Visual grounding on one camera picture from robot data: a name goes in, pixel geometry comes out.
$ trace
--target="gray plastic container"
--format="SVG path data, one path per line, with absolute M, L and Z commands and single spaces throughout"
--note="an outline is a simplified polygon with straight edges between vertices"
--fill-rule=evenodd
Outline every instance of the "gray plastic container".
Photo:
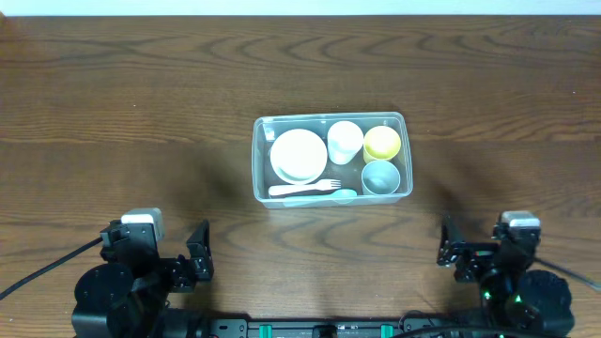
M 328 160 L 321 178 L 340 179 L 342 188 L 357 192 L 356 197 L 331 198 L 329 196 L 315 197 L 324 192 L 308 192 L 311 196 L 297 196 L 294 199 L 285 197 L 270 198 L 268 188 L 273 185 L 287 184 L 281 180 L 271 167 L 270 150 L 275 139 L 286 131 L 306 129 L 319 135 L 327 143 L 330 127 L 339 121 L 350 121 L 358 125 L 363 134 L 376 126 L 388 126 L 395 129 L 401 136 L 401 150 L 391 162 L 401 174 L 401 185 L 395 193 L 385 195 L 363 195 L 361 172 L 365 166 L 362 150 L 348 164 L 337 165 Z M 339 113 L 316 115 L 287 115 L 259 117 L 254 123 L 253 132 L 253 189 L 254 197 L 267 208 L 282 207 L 336 207 L 364 206 L 375 204 L 396 203 L 413 190 L 413 173 L 411 168 L 411 151 L 405 119 L 397 112 L 377 113 Z

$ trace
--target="wood grain surface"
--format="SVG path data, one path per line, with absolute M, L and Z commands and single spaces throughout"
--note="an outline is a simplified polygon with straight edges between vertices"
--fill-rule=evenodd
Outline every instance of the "wood grain surface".
M 215 278 L 175 306 L 268 317 L 397 317 L 474 306 L 435 264 L 439 215 L 485 240 L 543 222 L 539 254 L 601 279 L 601 19 L 7 18 L 0 28 L 0 289 L 134 207 L 163 256 L 211 222 Z M 265 115 L 398 111 L 414 190 L 398 204 L 267 210 Z M 0 302 L 2 337 L 71 337 L 99 248 Z M 571 282 L 573 337 L 601 298 Z

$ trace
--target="white plate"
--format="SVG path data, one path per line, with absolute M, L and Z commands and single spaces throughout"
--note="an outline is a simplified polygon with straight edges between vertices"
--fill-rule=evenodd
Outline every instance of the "white plate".
M 280 135 L 271 147 L 275 174 L 290 184 L 307 184 L 326 169 L 328 150 L 314 132 L 296 129 Z

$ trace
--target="white fork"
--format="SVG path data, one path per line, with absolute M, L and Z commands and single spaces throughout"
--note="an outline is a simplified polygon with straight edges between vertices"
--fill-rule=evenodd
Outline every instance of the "white fork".
M 342 184 L 337 179 L 320 179 L 314 184 L 272 186 L 269 189 L 269 193 L 270 196 L 280 196 L 292 192 L 306 192 L 310 190 L 328 191 L 340 189 L 341 187 Z

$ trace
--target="green tape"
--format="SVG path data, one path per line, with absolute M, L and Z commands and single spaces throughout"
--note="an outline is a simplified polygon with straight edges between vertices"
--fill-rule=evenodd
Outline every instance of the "green tape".
M 392 336 L 394 336 L 394 326 L 382 325 L 380 327 L 380 337 L 381 338 L 391 338 Z
M 271 338 L 271 325 L 259 325 L 259 338 Z

